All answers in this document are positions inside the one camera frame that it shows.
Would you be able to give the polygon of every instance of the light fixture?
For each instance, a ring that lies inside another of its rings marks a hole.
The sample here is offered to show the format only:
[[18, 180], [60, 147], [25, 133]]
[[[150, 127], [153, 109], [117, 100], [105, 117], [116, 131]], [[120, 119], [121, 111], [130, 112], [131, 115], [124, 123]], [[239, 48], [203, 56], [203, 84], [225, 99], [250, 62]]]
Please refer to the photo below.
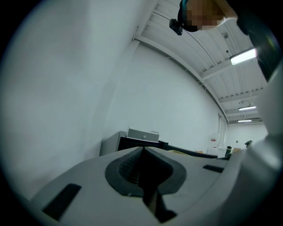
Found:
[[244, 107], [244, 108], [239, 108], [239, 111], [245, 111], [245, 110], [250, 110], [250, 109], [255, 109], [255, 106], [249, 106], [249, 107]]
[[251, 122], [251, 119], [247, 119], [247, 120], [239, 120], [238, 122]]
[[231, 64], [236, 65], [238, 63], [241, 63], [245, 60], [249, 60], [256, 57], [256, 49], [248, 49], [245, 52], [242, 52], [240, 54], [237, 54], [235, 56], [232, 56], [230, 58]]

